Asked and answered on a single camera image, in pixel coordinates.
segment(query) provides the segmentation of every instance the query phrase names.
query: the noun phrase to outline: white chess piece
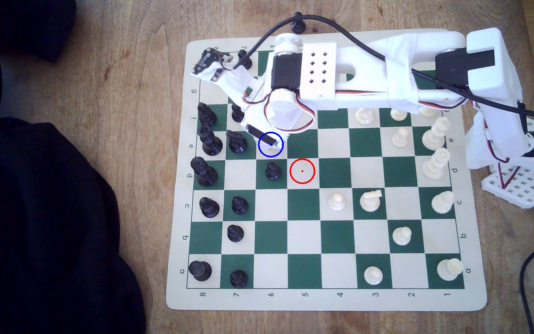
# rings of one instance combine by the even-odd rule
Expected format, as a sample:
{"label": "white chess piece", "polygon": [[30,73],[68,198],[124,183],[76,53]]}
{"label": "white chess piece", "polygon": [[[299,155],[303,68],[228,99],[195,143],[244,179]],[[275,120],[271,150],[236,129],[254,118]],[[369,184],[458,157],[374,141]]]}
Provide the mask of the white chess piece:
{"label": "white chess piece", "polygon": [[445,144],[445,134],[449,128],[450,120],[446,117],[438,117],[432,128],[421,137],[421,142],[427,149],[435,151]]}
{"label": "white chess piece", "polygon": [[405,246],[410,243],[411,229],[409,227],[398,227],[393,231],[393,241],[399,246]]}
{"label": "white chess piece", "polygon": [[442,260],[436,267],[438,276],[444,280],[454,280],[463,272],[463,263],[459,259]]}
{"label": "white chess piece", "polygon": [[450,152],[446,148],[438,148],[434,154],[426,159],[421,166],[424,175],[430,179],[440,179],[445,173],[446,164],[449,162]]}
{"label": "white chess piece", "polygon": [[405,118],[407,118],[407,112],[405,112],[403,110],[391,109],[390,110],[390,117],[392,119],[396,120],[397,122],[401,122]]}
{"label": "white chess piece", "polygon": [[437,112],[438,110],[436,109],[420,107],[420,115],[422,115],[423,117],[434,117]]}
{"label": "white chess piece", "polygon": [[382,282],[382,271],[377,267],[368,267],[364,270],[364,280],[370,285],[377,285]]}
{"label": "white chess piece", "polygon": [[345,199],[340,193],[335,193],[329,198],[329,207],[335,211],[339,211],[345,207]]}
{"label": "white chess piece", "polygon": [[374,212],[381,206],[382,192],[380,190],[363,193],[360,197],[360,206],[368,212]]}
{"label": "white chess piece", "polygon": [[409,143],[409,140],[407,139],[409,134],[410,132],[407,130],[407,128],[399,128],[399,130],[393,134],[393,137],[391,137],[390,140],[396,147],[404,148],[407,143]]}
{"label": "white chess piece", "polygon": [[375,108],[360,108],[355,112],[355,120],[361,125],[368,125],[375,119]]}
{"label": "white chess piece", "polygon": [[454,201],[455,194],[452,191],[443,191],[432,199],[432,209],[440,214],[447,213],[452,208]]}

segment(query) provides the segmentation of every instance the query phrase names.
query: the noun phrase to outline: black chess piece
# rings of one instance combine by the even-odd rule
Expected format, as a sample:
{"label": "black chess piece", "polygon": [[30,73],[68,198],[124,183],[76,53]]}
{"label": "black chess piece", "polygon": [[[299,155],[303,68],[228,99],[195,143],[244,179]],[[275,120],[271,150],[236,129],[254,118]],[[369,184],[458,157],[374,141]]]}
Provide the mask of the black chess piece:
{"label": "black chess piece", "polygon": [[213,134],[213,131],[211,131],[208,125],[201,124],[197,130],[197,134],[203,143],[202,148],[205,154],[209,156],[216,156],[222,151],[222,148],[224,147],[222,140]]}
{"label": "black chess piece", "polygon": [[232,242],[239,242],[244,238],[244,230],[238,225],[230,225],[226,231],[228,232],[228,239]]}
{"label": "black chess piece", "polygon": [[199,207],[201,208],[201,213],[207,218],[213,218],[219,213],[219,204],[218,202],[210,199],[209,197],[201,197],[199,200]]}
{"label": "black chess piece", "polygon": [[306,23],[300,18],[302,16],[301,12],[295,12],[294,18],[298,19],[297,21],[292,22],[292,32],[295,34],[302,34],[306,30]]}
{"label": "black chess piece", "polygon": [[267,163],[267,168],[265,168],[265,176],[271,181],[277,181],[281,177],[281,168],[270,161]]}
{"label": "black chess piece", "polygon": [[232,198],[232,210],[234,213],[242,215],[248,210],[248,201],[241,196],[234,196]]}
{"label": "black chess piece", "polygon": [[199,116],[199,122],[207,126],[213,126],[218,121],[218,117],[215,112],[203,102],[199,102],[197,105],[197,114]]}
{"label": "black chess piece", "polygon": [[193,261],[189,264],[189,272],[196,280],[203,282],[211,276],[211,266],[205,261]]}
{"label": "black chess piece", "polygon": [[239,289],[243,288],[248,283],[248,275],[242,270],[234,270],[230,274],[230,284]]}
{"label": "black chess piece", "polygon": [[[244,56],[246,56],[246,50],[244,49],[238,50],[238,59]],[[253,66],[253,61],[250,60],[250,58],[246,58],[244,62],[242,63],[242,66],[244,66],[244,68],[246,68],[247,70],[250,70],[250,68]]]}
{"label": "black chess piece", "polygon": [[191,168],[197,175],[197,183],[202,186],[211,186],[218,180],[218,172],[200,156],[191,160]]}
{"label": "black chess piece", "polygon": [[242,109],[240,109],[237,105],[232,105],[232,119],[236,123],[242,122],[242,119],[244,118],[244,112]]}
{"label": "black chess piece", "polygon": [[241,154],[242,152],[246,151],[246,148],[248,148],[248,142],[241,133],[227,130],[226,137],[229,138],[230,143],[228,146],[232,152]]}

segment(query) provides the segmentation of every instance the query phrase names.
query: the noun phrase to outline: wooden table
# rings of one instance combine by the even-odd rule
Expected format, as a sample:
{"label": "wooden table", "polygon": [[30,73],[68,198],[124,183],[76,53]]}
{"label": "wooden table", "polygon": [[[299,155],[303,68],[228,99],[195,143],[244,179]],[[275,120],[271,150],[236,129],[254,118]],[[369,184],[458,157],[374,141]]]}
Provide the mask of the wooden table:
{"label": "wooden table", "polygon": [[[196,39],[261,36],[295,11],[335,19],[349,31],[438,27],[466,34],[499,27],[525,103],[534,108],[534,65],[518,1],[78,0],[73,34],[57,64],[3,57],[2,115],[52,122],[114,188],[122,221],[120,253],[137,275],[150,333],[524,332],[518,272],[534,249],[534,209],[519,209],[482,191],[486,169],[472,171],[488,290],[481,311],[175,311],[166,306],[185,47]],[[333,31],[307,24],[306,33]],[[466,115],[468,128],[472,110]],[[526,282],[534,317],[534,262]]]}

